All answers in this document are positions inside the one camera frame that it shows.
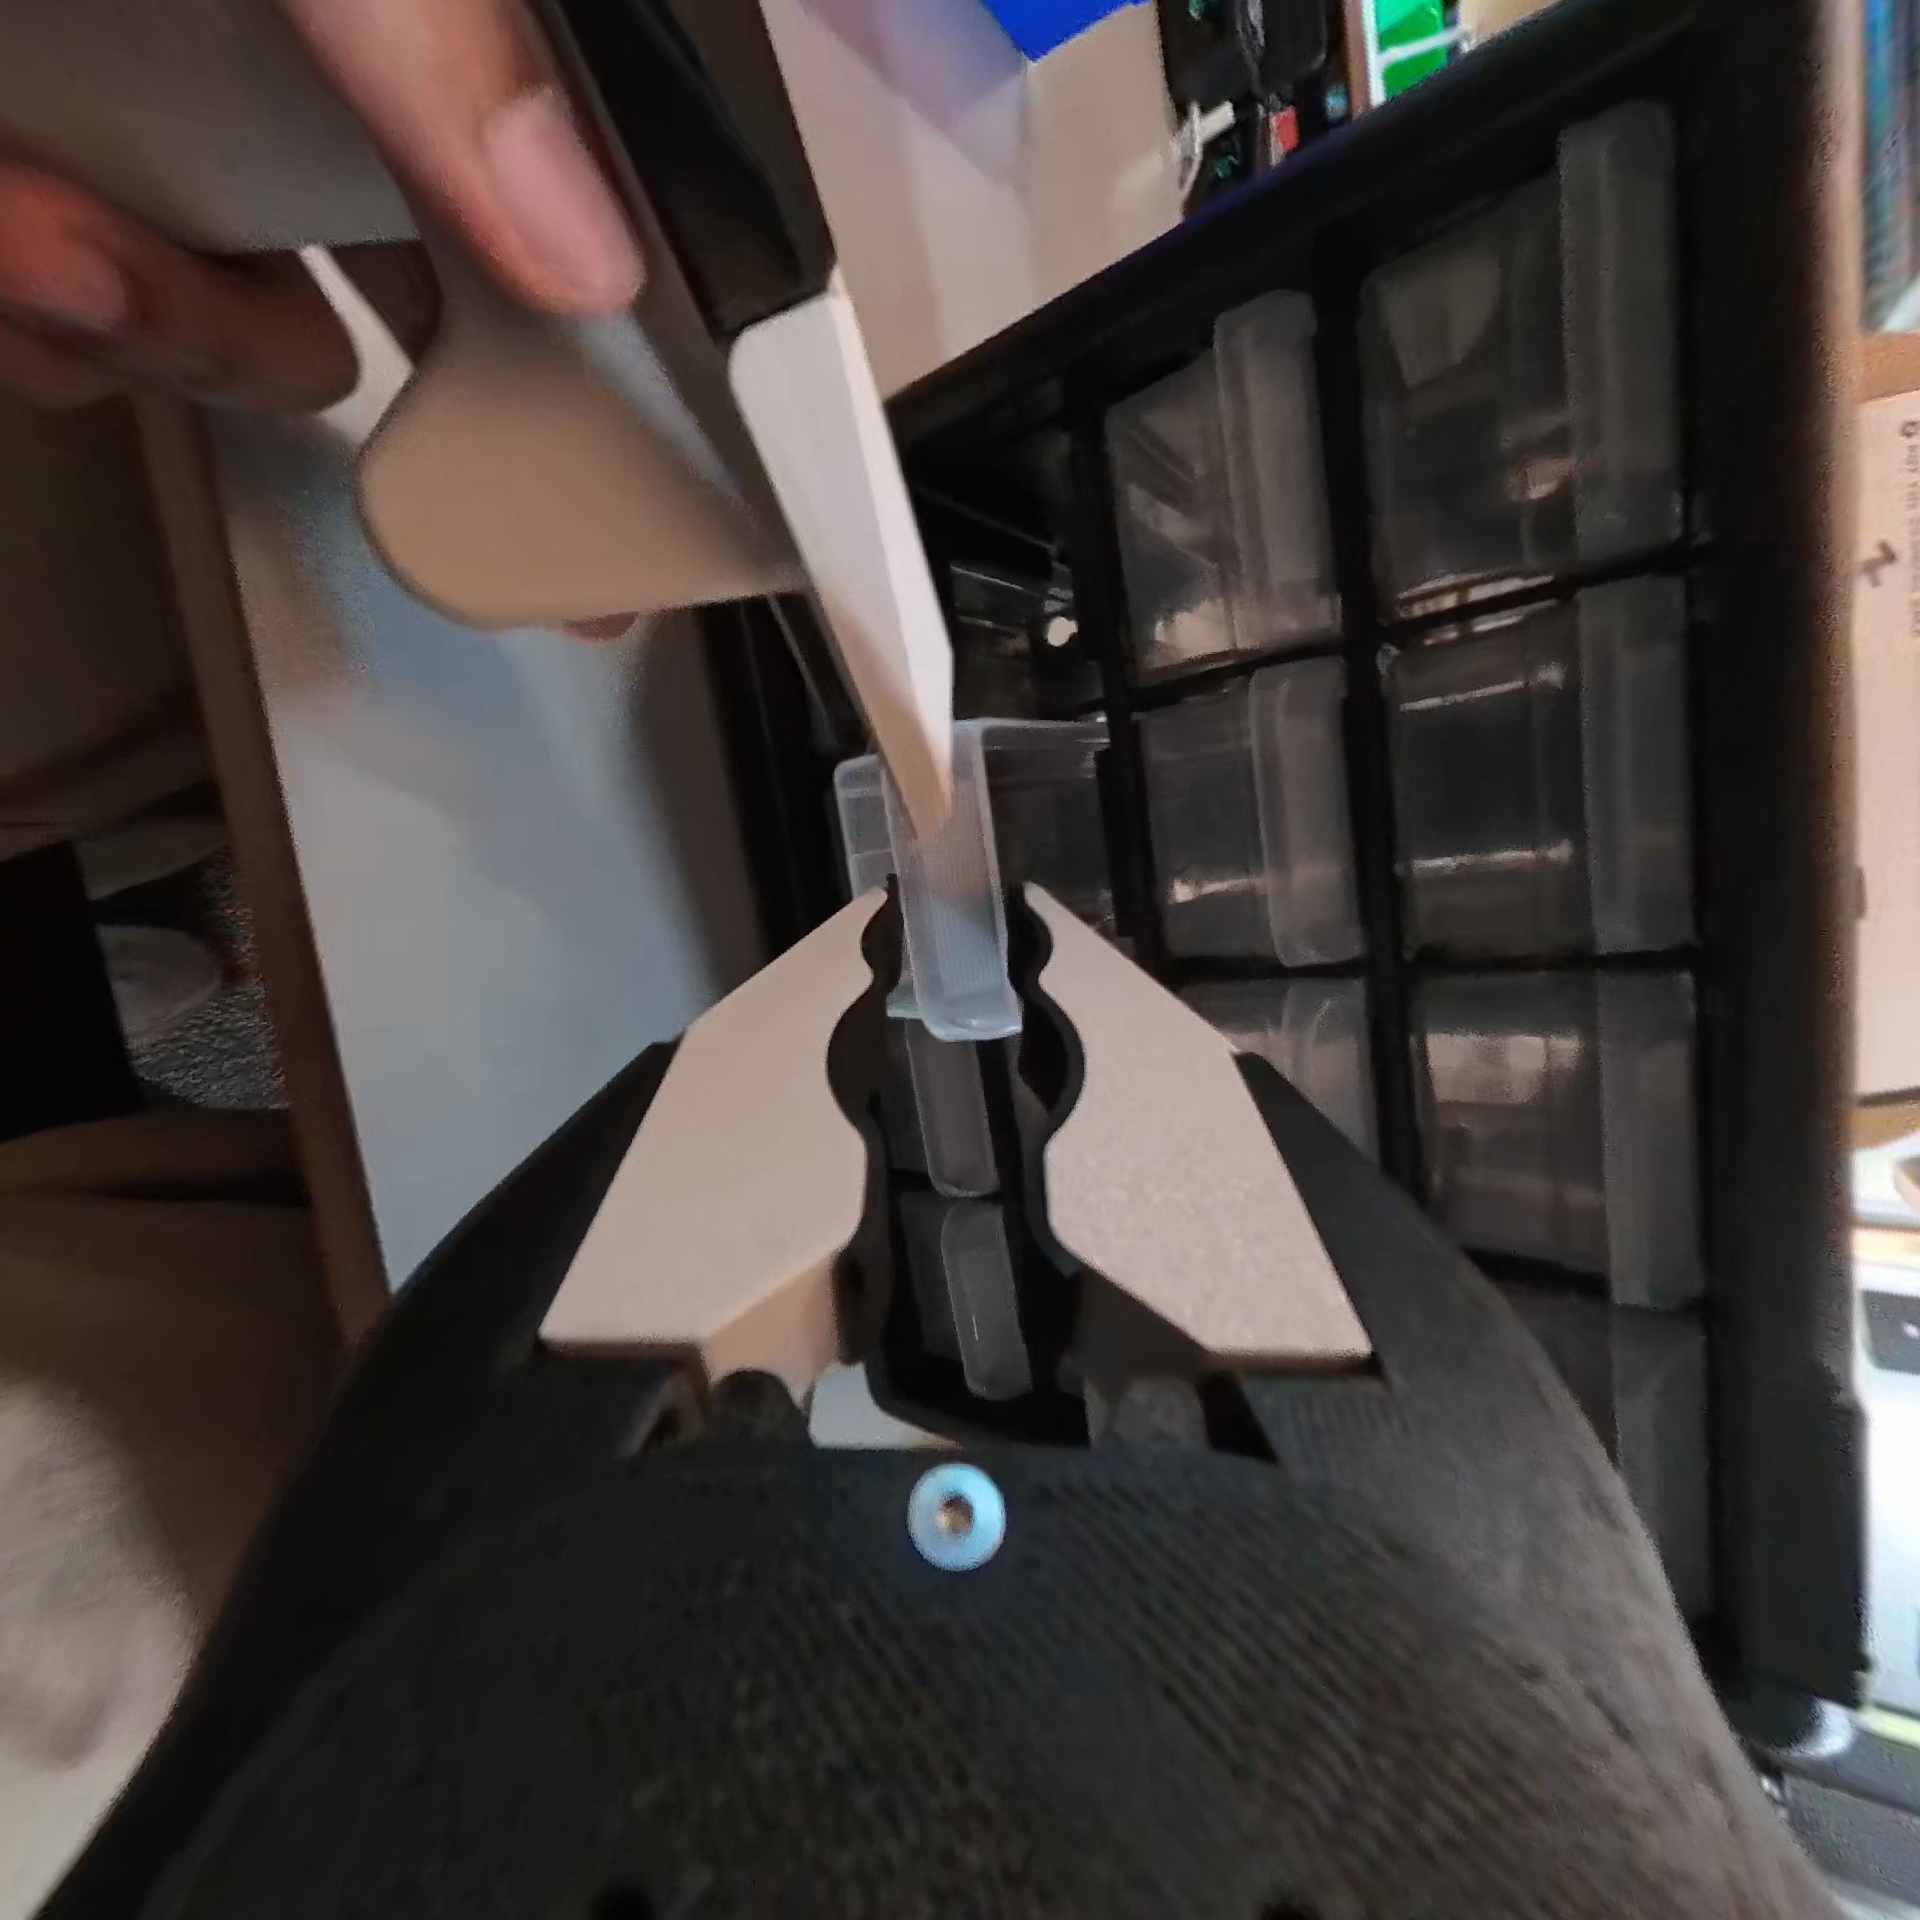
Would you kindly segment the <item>small clear plastic drawer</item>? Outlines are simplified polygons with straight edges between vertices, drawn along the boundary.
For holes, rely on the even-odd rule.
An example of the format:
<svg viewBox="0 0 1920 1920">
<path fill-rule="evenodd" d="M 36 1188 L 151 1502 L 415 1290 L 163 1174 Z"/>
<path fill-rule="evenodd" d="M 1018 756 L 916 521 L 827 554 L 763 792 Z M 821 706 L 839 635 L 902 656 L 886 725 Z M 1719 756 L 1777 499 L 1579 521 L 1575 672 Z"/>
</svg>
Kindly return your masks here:
<svg viewBox="0 0 1920 1920">
<path fill-rule="evenodd" d="M 899 878 L 902 976 L 887 996 L 940 1041 L 1018 1033 L 1004 891 L 1029 882 L 1097 933 L 1117 931 L 1112 866 L 1097 768 L 1104 715 L 1072 722 L 973 719 L 953 725 L 953 802 L 919 838 L 878 753 L 833 771 L 851 893 Z"/>
</svg>

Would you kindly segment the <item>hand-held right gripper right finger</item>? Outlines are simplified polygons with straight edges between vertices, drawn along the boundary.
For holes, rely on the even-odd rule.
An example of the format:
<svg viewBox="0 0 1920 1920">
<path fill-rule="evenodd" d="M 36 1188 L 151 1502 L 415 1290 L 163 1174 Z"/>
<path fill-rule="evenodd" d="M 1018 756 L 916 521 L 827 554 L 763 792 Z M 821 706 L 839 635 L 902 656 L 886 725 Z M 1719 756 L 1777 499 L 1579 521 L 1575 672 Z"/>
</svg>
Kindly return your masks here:
<svg viewBox="0 0 1920 1920">
<path fill-rule="evenodd" d="M 1045 1223 L 1086 1273 L 1235 1370 L 1351 1370 L 1371 1340 L 1226 1039 L 1034 882 L 1033 1001 L 1077 1045 L 1040 1148 Z"/>
</svg>

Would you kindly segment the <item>person's left hand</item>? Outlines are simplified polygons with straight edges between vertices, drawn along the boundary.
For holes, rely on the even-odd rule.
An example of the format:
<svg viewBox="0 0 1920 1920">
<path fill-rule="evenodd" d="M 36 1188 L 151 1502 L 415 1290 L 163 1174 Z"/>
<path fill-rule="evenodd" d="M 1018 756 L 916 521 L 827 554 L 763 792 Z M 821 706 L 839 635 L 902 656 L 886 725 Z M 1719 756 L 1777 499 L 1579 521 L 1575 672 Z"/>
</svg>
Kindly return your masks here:
<svg viewBox="0 0 1920 1920">
<path fill-rule="evenodd" d="M 411 198 L 522 306 L 602 320 L 643 259 L 519 3 L 276 3 Z M 213 259 L 4 145 L 4 396 L 322 411 L 359 379 L 309 272 Z"/>
</svg>

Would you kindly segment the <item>black electronic device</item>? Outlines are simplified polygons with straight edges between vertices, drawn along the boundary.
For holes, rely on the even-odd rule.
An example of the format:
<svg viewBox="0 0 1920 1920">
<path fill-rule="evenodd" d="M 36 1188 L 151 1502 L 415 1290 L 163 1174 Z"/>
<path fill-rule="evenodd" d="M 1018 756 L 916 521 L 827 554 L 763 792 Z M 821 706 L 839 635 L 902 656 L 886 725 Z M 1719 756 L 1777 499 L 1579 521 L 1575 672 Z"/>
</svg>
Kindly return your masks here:
<svg viewBox="0 0 1920 1920">
<path fill-rule="evenodd" d="M 1349 124 L 1342 3 L 1156 3 L 1183 215 Z"/>
</svg>

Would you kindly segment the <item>rows of clear cabinet drawers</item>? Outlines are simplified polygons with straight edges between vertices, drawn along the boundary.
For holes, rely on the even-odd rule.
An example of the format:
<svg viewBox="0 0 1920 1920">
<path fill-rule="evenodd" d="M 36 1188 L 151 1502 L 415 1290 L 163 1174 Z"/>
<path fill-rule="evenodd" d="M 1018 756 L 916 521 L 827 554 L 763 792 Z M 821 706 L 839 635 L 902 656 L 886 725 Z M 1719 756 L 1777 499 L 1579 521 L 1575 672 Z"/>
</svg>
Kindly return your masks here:
<svg viewBox="0 0 1920 1920">
<path fill-rule="evenodd" d="M 1010 889 L 1482 1256 L 1715 1606 L 1668 109 L 1147 251 L 905 401 Z"/>
</svg>

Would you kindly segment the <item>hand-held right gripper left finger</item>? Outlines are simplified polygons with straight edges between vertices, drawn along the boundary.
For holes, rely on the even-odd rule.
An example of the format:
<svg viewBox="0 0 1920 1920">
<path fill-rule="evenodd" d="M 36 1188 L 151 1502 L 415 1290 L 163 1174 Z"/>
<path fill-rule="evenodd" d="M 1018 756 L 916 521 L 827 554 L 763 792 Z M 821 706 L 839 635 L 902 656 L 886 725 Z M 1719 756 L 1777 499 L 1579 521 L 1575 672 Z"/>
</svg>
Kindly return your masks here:
<svg viewBox="0 0 1920 1920">
<path fill-rule="evenodd" d="M 542 1316 L 544 1349 L 814 1386 L 875 1344 L 899 967 L 899 891 L 880 884 L 685 1027 Z"/>
</svg>

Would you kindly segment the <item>black drawer cabinet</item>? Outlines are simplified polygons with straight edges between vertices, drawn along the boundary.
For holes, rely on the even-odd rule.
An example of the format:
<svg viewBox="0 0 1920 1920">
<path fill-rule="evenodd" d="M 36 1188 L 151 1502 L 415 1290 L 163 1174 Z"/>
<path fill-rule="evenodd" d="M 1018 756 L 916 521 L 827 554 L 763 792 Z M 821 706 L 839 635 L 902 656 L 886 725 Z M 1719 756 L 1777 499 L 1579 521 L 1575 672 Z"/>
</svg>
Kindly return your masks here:
<svg viewBox="0 0 1920 1920">
<path fill-rule="evenodd" d="M 1497 197 L 1548 179 L 1557 140 L 1610 109 L 1668 114 L 1676 238 L 1676 535 L 1615 554 L 1497 561 L 1471 585 L 1383 580 L 1387 460 L 1362 423 L 1383 399 L 1371 284 L 1416 246 L 1465 238 Z M 1437 1200 L 1439 1143 L 1416 1143 L 1416 996 L 1459 979 L 1569 984 L 1579 955 L 1448 959 L 1415 933 L 1415 802 L 1387 744 L 1387 664 L 1469 617 L 1569 610 L 1579 592 L 1665 580 L 1685 601 L 1679 701 L 1690 792 L 1685 893 L 1699 933 L 1621 973 L 1685 976 L 1690 1199 L 1708 1275 L 1712 1669 L 1736 1698 L 1856 1704 L 1863 1689 L 1863 1417 L 1850 1386 L 1847 1112 L 1856 1019 L 1850 771 L 1850 535 L 1856 320 L 1855 3 L 1555 3 L 1425 81 L 1411 104 L 1333 130 L 886 401 L 929 543 L 1060 535 L 1089 613 L 1120 761 L 1107 824 L 1120 927 L 1171 959 L 1147 884 L 1149 708 L 1232 684 L 1224 664 L 1152 681 L 1120 667 L 1120 508 L 1092 451 L 1120 399 L 1185 369 L 1235 297 L 1309 293 L 1334 585 L 1349 610 L 1349 810 L 1383 1169 Z"/>
</svg>

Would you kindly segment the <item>plain cardboard box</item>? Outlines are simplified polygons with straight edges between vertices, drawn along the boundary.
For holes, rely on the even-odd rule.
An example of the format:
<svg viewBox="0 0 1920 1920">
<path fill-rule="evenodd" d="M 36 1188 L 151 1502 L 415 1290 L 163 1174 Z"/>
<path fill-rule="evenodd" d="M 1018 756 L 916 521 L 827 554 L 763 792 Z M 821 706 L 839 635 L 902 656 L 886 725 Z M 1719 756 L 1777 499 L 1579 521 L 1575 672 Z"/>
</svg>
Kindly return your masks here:
<svg viewBox="0 0 1920 1920">
<path fill-rule="evenodd" d="M 982 3 L 763 3 L 886 399 L 1183 220 L 1152 3 L 1022 59 Z"/>
</svg>

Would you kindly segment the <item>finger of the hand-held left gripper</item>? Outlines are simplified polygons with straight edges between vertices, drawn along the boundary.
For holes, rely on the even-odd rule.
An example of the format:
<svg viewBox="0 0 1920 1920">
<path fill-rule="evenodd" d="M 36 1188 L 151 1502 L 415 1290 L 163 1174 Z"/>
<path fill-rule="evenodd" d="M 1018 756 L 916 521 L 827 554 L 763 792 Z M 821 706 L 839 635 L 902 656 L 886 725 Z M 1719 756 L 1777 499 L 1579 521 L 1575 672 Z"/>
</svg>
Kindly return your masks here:
<svg viewBox="0 0 1920 1920">
<path fill-rule="evenodd" d="M 732 399 L 907 819 L 937 832 L 953 653 L 851 297 L 821 291 L 747 326 Z"/>
</svg>

